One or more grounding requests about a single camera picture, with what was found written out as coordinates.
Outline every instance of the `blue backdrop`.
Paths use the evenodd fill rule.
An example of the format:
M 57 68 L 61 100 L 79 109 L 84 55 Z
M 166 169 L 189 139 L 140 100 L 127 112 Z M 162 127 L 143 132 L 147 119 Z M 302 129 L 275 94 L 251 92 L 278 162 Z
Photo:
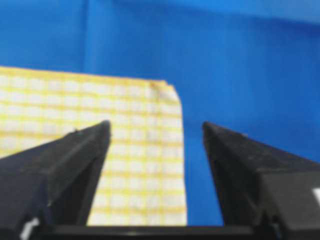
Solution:
M 318 0 L 1 0 L 0 65 L 173 84 L 188 223 L 221 225 L 203 121 L 320 161 L 319 13 Z

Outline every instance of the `blue surface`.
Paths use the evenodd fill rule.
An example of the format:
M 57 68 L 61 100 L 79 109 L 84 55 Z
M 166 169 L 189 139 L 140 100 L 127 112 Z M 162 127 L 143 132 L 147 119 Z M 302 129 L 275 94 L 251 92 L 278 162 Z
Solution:
M 320 161 L 317 0 L 2 0 L 0 65 L 166 79 L 183 104 L 188 223 L 223 223 L 207 120 Z

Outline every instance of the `blue fabric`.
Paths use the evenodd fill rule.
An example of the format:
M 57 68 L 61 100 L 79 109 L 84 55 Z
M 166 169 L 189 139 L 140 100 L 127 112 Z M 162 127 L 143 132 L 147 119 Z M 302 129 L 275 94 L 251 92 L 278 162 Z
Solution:
M 175 85 L 188 224 L 221 225 L 203 121 L 320 161 L 319 12 L 317 0 L 2 0 L 0 65 Z

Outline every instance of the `checkered towel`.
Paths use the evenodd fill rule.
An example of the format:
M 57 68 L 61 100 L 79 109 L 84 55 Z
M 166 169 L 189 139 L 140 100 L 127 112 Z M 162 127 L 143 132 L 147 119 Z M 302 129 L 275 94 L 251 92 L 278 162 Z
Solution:
M 111 144 L 88 225 L 185 225 L 182 111 L 172 86 L 0 67 L 0 157 L 102 120 L 111 122 Z

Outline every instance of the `yellow checkered cloth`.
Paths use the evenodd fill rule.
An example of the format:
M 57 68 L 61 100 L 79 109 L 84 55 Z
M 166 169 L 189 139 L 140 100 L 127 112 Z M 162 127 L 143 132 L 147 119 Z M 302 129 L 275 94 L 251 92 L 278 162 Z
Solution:
M 185 225 L 182 109 L 171 85 L 0 67 L 0 157 L 103 120 L 111 144 L 88 225 Z

